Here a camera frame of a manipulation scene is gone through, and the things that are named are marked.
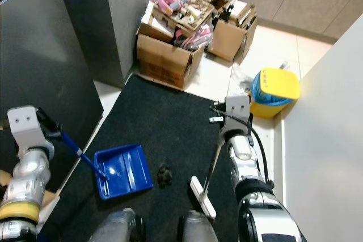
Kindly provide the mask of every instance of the yellow ring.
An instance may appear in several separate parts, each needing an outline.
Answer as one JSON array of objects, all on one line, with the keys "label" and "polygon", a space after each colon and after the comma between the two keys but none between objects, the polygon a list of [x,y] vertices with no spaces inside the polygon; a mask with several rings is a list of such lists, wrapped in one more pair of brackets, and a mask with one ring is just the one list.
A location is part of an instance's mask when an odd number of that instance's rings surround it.
[{"label": "yellow ring", "polygon": [[12,202],[0,207],[0,219],[19,216],[38,223],[39,211],[39,206],[33,202]]}]

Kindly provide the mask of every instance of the dustpan handle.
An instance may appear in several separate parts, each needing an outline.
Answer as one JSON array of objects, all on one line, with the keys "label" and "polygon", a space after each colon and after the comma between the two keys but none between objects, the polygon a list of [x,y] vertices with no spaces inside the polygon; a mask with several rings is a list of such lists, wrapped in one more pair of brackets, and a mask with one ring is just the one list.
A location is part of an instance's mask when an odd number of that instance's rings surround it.
[{"label": "dustpan handle", "polygon": [[70,147],[72,151],[76,153],[78,157],[80,157],[92,170],[96,173],[98,173],[102,178],[107,180],[106,175],[99,170],[94,163],[82,152],[82,150],[69,138],[69,136],[65,133],[63,133],[63,142]]}]

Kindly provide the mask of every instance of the black doormat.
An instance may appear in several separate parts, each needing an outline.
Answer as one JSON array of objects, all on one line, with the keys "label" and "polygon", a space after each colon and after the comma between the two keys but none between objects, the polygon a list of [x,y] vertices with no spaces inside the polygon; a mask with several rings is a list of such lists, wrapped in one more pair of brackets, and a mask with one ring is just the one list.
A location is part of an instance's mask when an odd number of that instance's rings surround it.
[{"label": "black doormat", "polygon": [[[203,184],[218,137],[218,125],[210,125],[213,102],[175,91],[137,76],[122,90],[86,155],[132,143],[142,145],[154,187],[104,201],[95,175],[80,162],[61,193],[61,199],[44,226],[44,232],[62,234],[63,241],[87,241],[111,212],[131,207],[146,222],[146,241],[176,241],[179,217],[188,210],[201,211],[189,188],[196,175]],[[172,184],[159,188],[159,167],[168,165]],[[217,211],[214,229],[219,241],[238,241],[238,207],[231,185],[231,162],[226,149],[209,186],[209,198]]]}]

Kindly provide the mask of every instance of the white wall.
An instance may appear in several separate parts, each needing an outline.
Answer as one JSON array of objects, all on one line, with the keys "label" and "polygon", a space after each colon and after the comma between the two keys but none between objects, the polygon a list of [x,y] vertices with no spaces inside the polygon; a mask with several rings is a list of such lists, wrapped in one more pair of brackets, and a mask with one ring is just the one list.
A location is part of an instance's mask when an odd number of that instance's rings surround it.
[{"label": "white wall", "polygon": [[363,15],[282,113],[286,205],[308,241],[363,241]]}]

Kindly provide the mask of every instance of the yellow bin lid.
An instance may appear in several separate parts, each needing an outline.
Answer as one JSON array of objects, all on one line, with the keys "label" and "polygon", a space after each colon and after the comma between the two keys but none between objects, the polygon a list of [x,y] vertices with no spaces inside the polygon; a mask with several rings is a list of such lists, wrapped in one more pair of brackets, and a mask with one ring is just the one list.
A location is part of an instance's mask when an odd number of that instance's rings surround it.
[{"label": "yellow bin lid", "polygon": [[287,99],[300,97],[300,85],[297,76],[287,70],[264,68],[260,74],[261,91]]}]

